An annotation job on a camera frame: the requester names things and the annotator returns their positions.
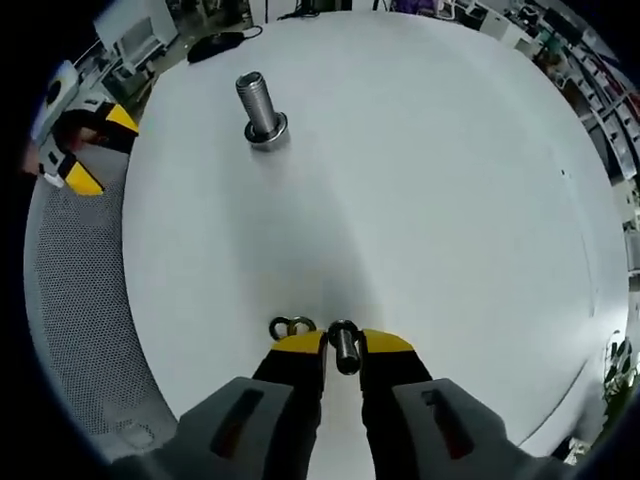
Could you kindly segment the person's left hand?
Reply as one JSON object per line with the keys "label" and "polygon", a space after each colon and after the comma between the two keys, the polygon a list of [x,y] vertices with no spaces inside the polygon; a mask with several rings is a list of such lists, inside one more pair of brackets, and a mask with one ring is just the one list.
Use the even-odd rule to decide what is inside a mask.
{"label": "person's left hand", "polygon": [[79,128],[67,131],[62,136],[62,145],[71,152],[83,149],[86,145],[97,145],[103,140],[103,136],[90,128]]}

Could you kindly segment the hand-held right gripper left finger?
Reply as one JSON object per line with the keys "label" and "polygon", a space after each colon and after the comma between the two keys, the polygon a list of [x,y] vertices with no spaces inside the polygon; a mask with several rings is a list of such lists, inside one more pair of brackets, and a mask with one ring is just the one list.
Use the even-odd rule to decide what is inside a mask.
{"label": "hand-held right gripper left finger", "polygon": [[183,414],[175,435],[113,462],[112,479],[304,479],[321,418],[326,335],[276,342],[252,377],[236,377]]}

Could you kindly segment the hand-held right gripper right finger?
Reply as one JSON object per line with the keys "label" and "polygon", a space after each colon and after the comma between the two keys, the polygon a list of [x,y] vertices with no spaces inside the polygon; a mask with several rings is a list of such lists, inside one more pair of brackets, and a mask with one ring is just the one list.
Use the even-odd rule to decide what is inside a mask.
{"label": "hand-held right gripper right finger", "polygon": [[361,355],[362,419],[377,478],[571,478],[571,466],[526,453],[498,414],[433,378],[406,340],[365,329]]}

